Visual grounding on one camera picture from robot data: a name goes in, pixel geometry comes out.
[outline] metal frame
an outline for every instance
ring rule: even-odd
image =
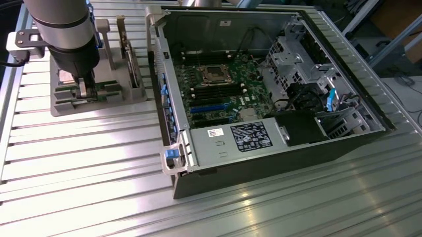
[[[33,26],[33,17],[30,15],[29,9],[23,4],[19,11],[19,18],[17,23],[15,31],[23,29],[30,29]],[[15,59],[10,55],[9,62],[14,62]],[[17,97],[19,92],[19,84],[23,75],[23,67],[13,68],[7,67],[3,76],[2,88],[0,88],[0,177],[3,175],[6,152],[9,147],[10,132],[15,114]]]
[[[396,47],[403,43],[405,38],[413,33],[413,31],[422,25],[422,14],[417,17],[413,23],[407,27],[407,29],[401,32],[401,34],[396,37],[396,39],[390,42],[390,44],[382,49],[382,51],[372,58],[369,61],[369,65],[374,68],[378,63],[381,63],[382,59],[389,55],[389,53],[396,49]]]
[[[405,46],[405,51],[408,52],[421,41],[422,41],[422,33],[420,33],[419,36]]]
[[[378,1],[380,0],[369,0],[365,3],[365,5],[362,6],[361,11],[356,15],[354,19],[352,20],[352,22],[349,23],[346,28],[344,29],[344,35],[346,35],[348,32],[352,32],[356,29],[356,27],[360,25],[360,23],[362,22],[362,20],[366,18],[368,14],[370,13],[372,9],[377,5]]]

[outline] motherboard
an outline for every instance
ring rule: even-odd
[[[273,110],[258,64],[238,54],[226,64],[175,66],[192,128],[262,119]]]

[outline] blue connector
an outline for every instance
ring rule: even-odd
[[[330,90],[330,95],[329,95],[329,98],[328,98],[328,110],[329,112],[333,112],[333,100],[334,100],[334,96],[336,96],[336,88],[333,88]]]
[[[167,92],[167,84],[163,85],[162,89],[161,89],[161,94],[162,95],[167,95],[169,93]]]
[[[167,150],[165,152],[166,159],[175,159],[181,156],[179,150]]]
[[[213,105],[213,106],[206,106],[206,107],[193,107],[192,108],[192,113],[202,113],[202,112],[209,112],[209,111],[218,111],[218,110],[225,110],[226,105]]]
[[[230,104],[232,104],[232,101],[229,103],[225,103],[225,110],[228,110],[228,107]]]

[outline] cable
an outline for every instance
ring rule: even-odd
[[[27,62],[29,61],[22,61],[18,63],[9,63],[9,62],[0,61],[0,66],[19,68],[19,67],[25,66]]]
[[[288,105],[285,106],[284,110],[288,110],[290,108],[290,106],[293,105],[293,103],[298,100],[298,98],[304,95],[304,93],[310,93],[312,95],[314,95],[317,97],[317,99],[320,100],[320,104],[321,104],[321,107],[322,109],[325,108],[325,105],[324,105],[324,101],[322,101],[322,98],[320,97],[320,95],[317,94],[317,92],[312,91],[312,90],[305,90],[305,91],[301,91],[296,97],[293,97],[292,100],[289,100],[289,103]]]
[[[338,19],[337,21],[333,21],[333,23],[338,23],[340,21],[342,21],[346,18],[346,16],[344,16],[341,19]]]
[[[269,35],[269,33],[258,26],[253,27],[253,28],[249,28],[249,30],[245,32],[244,36],[242,36],[242,41],[241,41],[241,44],[240,44],[240,47],[238,47],[238,50],[237,50],[237,53],[236,55],[241,52],[241,49],[242,49],[242,46],[244,46],[244,43],[245,43],[245,40],[249,36],[249,33],[253,32],[253,36],[252,36],[252,40],[250,40],[250,43],[249,43],[249,47],[254,41],[254,37],[256,37],[256,30],[261,31],[269,38],[270,40],[270,43],[273,45],[273,39],[272,39],[272,36]]]
[[[0,4],[0,11],[9,9],[10,7],[22,5],[25,3],[23,0],[10,1],[7,3]]]
[[[10,7],[22,5],[25,3],[23,0],[15,0],[7,3],[0,4],[0,11],[9,9]],[[19,61],[18,63],[9,63],[5,61],[0,61],[0,66],[6,66],[6,67],[22,67],[26,65],[26,63],[30,61],[30,54],[26,55],[25,60]]]
[[[394,75],[394,80],[396,82],[403,85],[403,86],[413,86],[415,84],[417,84],[417,80],[413,80],[409,76],[407,76],[403,73],[397,73]]]
[[[322,98],[320,97],[320,95],[317,94],[317,92],[312,91],[312,90],[308,90],[306,91],[308,93],[313,94],[316,96],[316,98],[320,100],[320,105],[321,105],[321,108],[324,110],[325,106],[324,106],[324,101],[322,101]]]
[[[415,35],[417,35],[420,33],[422,33],[422,31],[417,31],[417,32],[412,33],[409,36],[415,36]]]

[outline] slotted aluminum table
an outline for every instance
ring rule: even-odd
[[[6,70],[2,237],[422,234],[421,131],[322,12],[305,6],[284,7],[308,11],[399,131],[336,162],[174,200],[171,179],[159,163],[162,140],[143,9],[149,4],[177,3],[91,3],[97,17],[111,20],[113,47],[118,47],[114,18],[127,17],[149,101],[55,118],[50,114],[49,57]],[[25,27],[33,27],[26,8],[18,29]]]

